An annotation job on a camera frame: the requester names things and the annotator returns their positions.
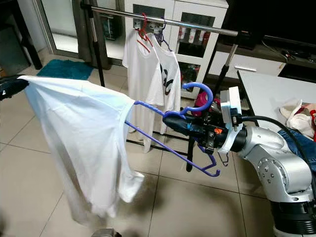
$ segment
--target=clothes rack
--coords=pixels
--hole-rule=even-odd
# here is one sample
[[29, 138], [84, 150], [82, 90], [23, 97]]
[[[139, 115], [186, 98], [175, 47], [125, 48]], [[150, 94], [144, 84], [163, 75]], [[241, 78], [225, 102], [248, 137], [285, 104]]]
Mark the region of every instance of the clothes rack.
[[[202, 31], [207, 31], [207, 32], [212, 32], [212, 33], [218, 33], [221, 35], [227, 35], [227, 36], [233, 36], [236, 37], [235, 43], [232, 46], [232, 49], [229, 53], [229, 56], [226, 60], [225, 65], [223, 66], [221, 73], [218, 77], [218, 81], [215, 85], [215, 90], [213, 92], [214, 95], [218, 92], [220, 85], [225, 78], [225, 75], [229, 69], [229, 65], [231, 63], [231, 60], [235, 54], [235, 51], [238, 47], [238, 42], [240, 40], [240, 37], [242, 36], [242, 32], [237, 32], [237, 31], [232, 31], [232, 30], [226, 30], [226, 29], [221, 29], [221, 28], [216, 28], [216, 27], [210, 27], [210, 26], [204, 26], [204, 25], [198, 25], [198, 24], [192, 24], [188, 22], [181, 22], [181, 21], [174, 21], [174, 20], [169, 20], [169, 19], [164, 19], [164, 18], [158, 18], [158, 17], [153, 17], [153, 16], [144, 16], [142, 14], [136, 14], [136, 13], [131, 13], [131, 12], [125, 12], [125, 11], [118, 11], [118, 10], [113, 10], [113, 9], [108, 9], [108, 8], [102, 8], [102, 7], [97, 7], [97, 6], [92, 6], [91, 4], [86, 4], [83, 1], [81, 2], [81, 8], [87, 11], [87, 15], [91, 24], [92, 28], [92, 38], [93, 38], [93, 48], [94, 48], [94, 53], [96, 56], [96, 61], [97, 61], [97, 66], [98, 66], [98, 72], [99, 72], [99, 77], [100, 77], [100, 83], [101, 86], [105, 86], [104, 83], [104, 76], [103, 76], [103, 71], [102, 71], [102, 64], [101, 64], [101, 58], [100, 58], [100, 49], [99, 49], [99, 43], [98, 43], [98, 36], [95, 28], [95, 21], [94, 21], [94, 14], [93, 12], [98, 12], [98, 13], [106, 13], [106, 14], [111, 14], [111, 15], [117, 15], [117, 16], [122, 16], [122, 17], [131, 17], [134, 19], [139, 19], [139, 20], [145, 20], [145, 18], [148, 21], [151, 22], [156, 22], [156, 23], [161, 23], [161, 24], [168, 24], [172, 26], [181, 26], [181, 27], [186, 27], [186, 28], [191, 28], [191, 29], [197, 29], [197, 30], [202, 30]], [[205, 76], [207, 75], [209, 68], [211, 66], [212, 60], [210, 60]], [[187, 138], [183, 137], [178, 137], [170, 134], [164, 134], [167, 137], [171, 138], [177, 138], [185, 141], [189, 141]], [[137, 142], [137, 141], [132, 141], [132, 140], [127, 140], [127, 142], [134, 143], [134, 144], [139, 144], [142, 145], [142, 143]], [[159, 150], [164, 150], [164, 151], [169, 151], [163, 147], [158, 147], [155, 145], [151, 145], [152, 148], [159, 149]], [[184, 152], [178, 152], [181, 155], [187, 156], [187, 153]]]

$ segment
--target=white cloth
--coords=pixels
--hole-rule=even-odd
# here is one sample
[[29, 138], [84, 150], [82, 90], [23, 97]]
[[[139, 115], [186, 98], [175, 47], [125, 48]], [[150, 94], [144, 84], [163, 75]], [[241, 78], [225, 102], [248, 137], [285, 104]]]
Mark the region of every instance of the white cloth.
[[127, 162], [128, 96], [88, 81], [21, 76], [65, 186], [73, 218], [89, 224], [114, 217], [117, 202], [131, 202], [144, 176]]
[[[160, 108], [164, 113], [175, 110], [180, 111], [181, 102], [181, 73], [174, 52], [163, 49], [153, 33], [147, 34], [156, 50], [159, 62], [161, 79], [163, 83], [164, 106]], [[161, 119], [160, 133], [166, 132], [167, 126]]]
[[297, 129], [300, 133], [313, 138], [314, 130], [312, 126], [312, 116], [310, 114], [295, 114], [302, 107], [302, 100], [290, 101], [285, 103], [281, 108], [281, 114], [287, 119], [286, 126]]
[[[150, 52], [137, 40], [141, 41]], [[163, 85], [156, 51], [149, 42], [142, 40], [134, 29], [126, 35], [122, 64], [127, 68], [129, 97], [150, 105], [163, 106]], [[144, 106], [134, 106], [131, 121], [148, 135], [153, 134], [154, 120], [154, 111]], [[144, 152], [148, 152], [151, 140], [143, 136], [139, 136], [139, 139], [143, 139]]]

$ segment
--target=pink object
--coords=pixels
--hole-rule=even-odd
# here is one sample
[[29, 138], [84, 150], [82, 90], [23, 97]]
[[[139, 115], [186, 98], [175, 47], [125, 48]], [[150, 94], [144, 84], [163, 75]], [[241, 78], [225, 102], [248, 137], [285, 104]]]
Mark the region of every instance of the pink object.
[[[219, 106], [220, 100], [215, 98], [214, 102]], [[196, 102], [194, 104], [194, 107], [201, 107], [203, 105], [205, 105], [207, 103], [207, 93], [205, 91], [203, 91], [202, 93], [200, 93], [197, 96]], [[196, 112], [192, 112], [192, 114], [196, 117], [201, 117], [202, 116], [202, 112], [201, 111], [196, 111]]]

